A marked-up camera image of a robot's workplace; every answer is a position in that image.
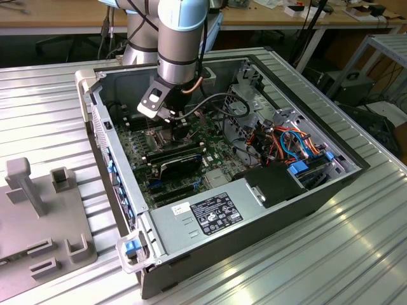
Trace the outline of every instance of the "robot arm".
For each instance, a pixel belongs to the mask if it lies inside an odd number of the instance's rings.
[[[183,110],[181,91],[193,85],[204,22],[209,0],[101,0],[116,8],[128,10],[128,33],[143,23],[137,32],[137,46],[148,62],[157,62],[158,78],[143,96],[137,110],[149,118],[159,116],[166,121]]]

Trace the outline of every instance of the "blue clip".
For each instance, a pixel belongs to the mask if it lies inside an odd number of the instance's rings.
[[[333,158],[335,158],[335,156],[333,155],[333,153],[331,153],[330,151],[327,151],[325,156],[328,158],[328,160],[332,161]]]
[[[111,172],[112,172],[112,168],[113,168],[113,160],[110,160],[110,161],[109,161],[109,164],[107,164],[107,171],[108,171],[109,173],[111,173]]]
[[[137,250],[140,250],[142,248],[142,245],[139,240],[126,241],[125,246],[127,256],[135,254]]]
[[[301,173],[304,172],[305,170],[308,170],[308,167],[304,163],[304,161],[297,161],[291,163],[289,169],[294,175],[296,175],[297,173]]]

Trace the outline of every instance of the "aluminum table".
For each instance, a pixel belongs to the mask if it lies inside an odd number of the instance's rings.
[[[114,250],[118,230],[74,85],[75,71],[117,61],[0,70],[0,171],[14,156],[28,157],[36,176],[72,168],[99,255],[92,265],[5,304],[405,304],[407,168],[276,53],[253,48],[207,56],[248,53],[365,158],[370,170],[313,215],[143,301],[136,277],[121,270]],[[284,107],[282,95],[265,85]]]

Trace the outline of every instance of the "warning label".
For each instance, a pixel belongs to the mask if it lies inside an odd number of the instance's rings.
[[[190,207],[205,235],[211,235],[243,220],[227,193],[216,195]]]

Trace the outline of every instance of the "white label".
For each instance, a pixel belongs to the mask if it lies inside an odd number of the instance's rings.
[[[180,205],[175,205],[175,206],[171,207],[171,210],[173,211],[175,216],[188,212],[191,210],[190,203],[184,202],[184,203],[181,203]]]
[[[240,216],[239,213],[234,213],[233,215],[230,216],[230,218],[234,219],[234,218],[239,217],[239,216]]]

